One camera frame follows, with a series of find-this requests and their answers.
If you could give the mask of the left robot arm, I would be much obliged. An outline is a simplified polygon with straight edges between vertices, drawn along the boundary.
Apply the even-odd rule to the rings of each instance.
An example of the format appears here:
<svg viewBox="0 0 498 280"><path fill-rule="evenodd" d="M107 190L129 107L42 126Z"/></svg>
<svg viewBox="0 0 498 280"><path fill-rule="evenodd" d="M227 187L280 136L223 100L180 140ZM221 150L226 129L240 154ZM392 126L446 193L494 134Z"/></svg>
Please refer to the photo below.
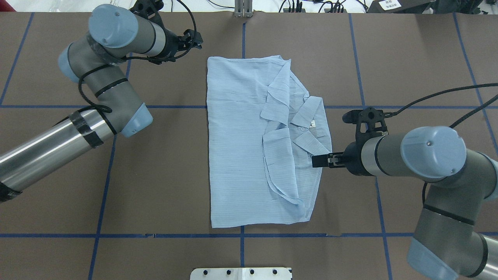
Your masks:
<svg viewBox="0 0 498 280"><path fill-rule="evenodd" d="M61 72L77 84L87 104L1 156L1 202L114 135L129 138L153 122L119 66L133 59L155 65L175 62L203 43L190 9L193 28L177 35L164 26L162 7L161 0L137 0L131 9L110 4L93 9L88 32L58 57Z"/></svg>

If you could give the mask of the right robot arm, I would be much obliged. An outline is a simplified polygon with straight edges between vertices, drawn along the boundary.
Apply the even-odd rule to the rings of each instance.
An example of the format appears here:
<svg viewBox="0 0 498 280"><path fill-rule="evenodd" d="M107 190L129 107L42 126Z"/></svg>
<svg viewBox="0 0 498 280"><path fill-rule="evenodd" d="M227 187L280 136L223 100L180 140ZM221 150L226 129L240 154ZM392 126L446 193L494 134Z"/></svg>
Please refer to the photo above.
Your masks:
<svg viewBox="0 0 498 280"><path fill-rule="evenodd" d="M468 149L451 126L389 134L386 113L351 110L354 142L313 156L313 167L346 168L365 177L414 177L430 186L411 238L407 262L433 280L497 279L497 240L474 230L482 204L497 199L497 161Z"/></svg>

